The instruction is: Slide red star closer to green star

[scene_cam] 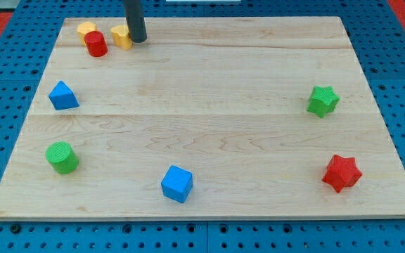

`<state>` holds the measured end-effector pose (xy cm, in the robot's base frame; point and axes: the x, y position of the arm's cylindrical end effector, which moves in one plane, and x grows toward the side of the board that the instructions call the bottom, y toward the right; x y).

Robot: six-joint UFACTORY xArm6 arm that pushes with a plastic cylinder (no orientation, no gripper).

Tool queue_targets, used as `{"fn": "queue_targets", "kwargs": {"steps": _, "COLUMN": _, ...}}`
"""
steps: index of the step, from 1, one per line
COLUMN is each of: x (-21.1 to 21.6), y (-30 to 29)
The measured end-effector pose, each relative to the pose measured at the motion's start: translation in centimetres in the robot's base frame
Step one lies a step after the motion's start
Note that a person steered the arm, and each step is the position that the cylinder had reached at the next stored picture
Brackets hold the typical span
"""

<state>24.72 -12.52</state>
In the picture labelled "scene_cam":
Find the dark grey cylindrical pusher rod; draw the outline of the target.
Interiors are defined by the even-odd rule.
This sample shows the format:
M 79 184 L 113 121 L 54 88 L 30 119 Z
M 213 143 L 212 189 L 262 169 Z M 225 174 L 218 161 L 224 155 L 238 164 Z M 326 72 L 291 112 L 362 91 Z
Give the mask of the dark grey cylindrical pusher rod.
M 134 43 L 143 43 L 147 40 L 146 24 L 141 0 L 122 0 L 125 19 Z

